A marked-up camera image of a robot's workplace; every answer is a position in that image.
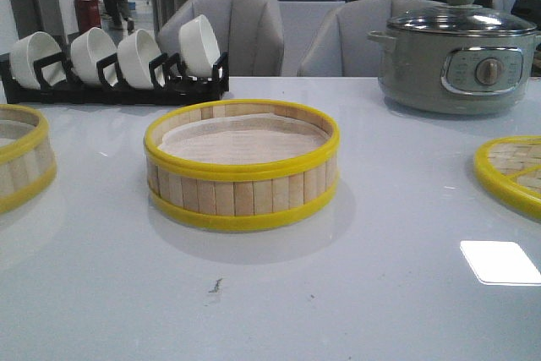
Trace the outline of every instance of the yellow rim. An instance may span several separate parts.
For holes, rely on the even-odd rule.
[[[215,216],[205,215],[195,211],[187,211],[181,207],[175,206],[150,190],[152,200],[159,209],[164,211],[173,219],[181,222],[186,222],[197,227],[220,230],[224,232],[253,232],[257,230],[265,230],[280,226],[286,226],[294,222],[303,220],[304,218],[313,215],[319,211],[336,193],[338,177],[335,182],[323,194],[311,200],[305,205],[289,209],[287,211],[278,211],[265,215],[255,216]]]
[[[24,112],[37,118],[37,125],[28,134],[25,134],[20,139],[15,140],[3,147],[0,147],[0,165],[5,162],[23,156],[27,152],[34,150],[48,135],[49,124],[43,115],[31,107],[0,105],[0,114],[4,111]]]
[[[157,126],[164,121],[177,116],[181,113],[186,113],[192,110],[199,110],[204,107],[212,107],[216,105],[227,104],[270,104],[275,106],[294,107],[298,110],[304,110],[318,116],[326,121],[332,127],[331,137],[318,149],[310,151],[308,154],[296,156],[287,160],[273,161],[261,164],[249,165],[225,165],[225,164],[208,164],[197,161],[184,160],[175,156],[171,156],[157,148],[157,145],[152,140],[152,134]],[[328,115],[305,105],[291,103],[288,101],[269,101],[265,99],[237,99],[230,101],[210,101],[200,103],[189,107],[169,112],[168,114],[158,118],[153,122],[145,133],[145,152],[146,155],[158,167],[168,170],[169,172],[177,173],[188,178],[197,178],[210,181],[223,182],[242,182],[242,181],[260,181],[264,179],[281,178],[292,175],[294,173],[305,172],[311,168],[317,167],[329,158],[336,154],[340,142],[338,126],[335,121]]]
[[[475,154],[474,168],[479,182],[503,202],[523,211],[528,215],[541,218],[541,194],[526,188],[515,179],[527,172],[541,169],[541,166],[529,167],[520,172],[504,175],[497,171],[489,161],[490,149],[497,144],[528,143],[541,144],[538,136],[515,136],[493,139],[482,145]]]
[[[33,183],[19,189],[14,194],[0,198],[0,213],[11,211],[12,209],[24,204],[26,201],[32,199],[52,182],[56,174],[57,165],[55,162],[53,162],[51,166],[43,173],[43,175],[41,175]]]

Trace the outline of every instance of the pot handle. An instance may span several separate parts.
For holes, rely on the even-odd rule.
[[[383,31],[370,31],[367,37],[371,41],[379,42],[385,51],[395,51],[396,37],[389,36]]]

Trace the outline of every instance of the control panel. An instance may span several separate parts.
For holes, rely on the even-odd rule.
[[[498,95],[518,86],[522,64],[522,51],[516,47],[463,48],[447,56],[441,83],[453,93]]]

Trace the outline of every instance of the white bowl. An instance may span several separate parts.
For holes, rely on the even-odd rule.
[[[24,88],[40,89],[40,83],[34,71],[34,61],[61,51],[54,38],[43,31],[37,31],[15,42],[9,53],[9,63],[15,80]],[[55,85],[66,79],[61,63],[48,65],[42,72],[43,78],[49,85]]]
[[[198,78],[211,77],[212,65],[220,57],[220,47],[204,14],[180,27],[178,42],[189,74]]]
[[[147,30],[136,30],[118,43],[118,63],[124,78],[135,89],[153,89],[149,62],[161,55],[160,47]],[[156,80],[165,84],[163,70],[156,70]]]
[[[92,27],[71,44],[70,56],[72,63],[74,63],[75,73],[87,85],[100,86],[96,63],[116,51],[117,48],[111,37],[104,30]],[[115,85],[118,82],[114,65],[107,66],[103,73],[110,85]]]

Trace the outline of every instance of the control knob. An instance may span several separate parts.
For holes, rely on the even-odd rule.
[[[504,72],[504,64],[496,58],[486,58],[475,68],[475,78],[483,85],[493,85]]]

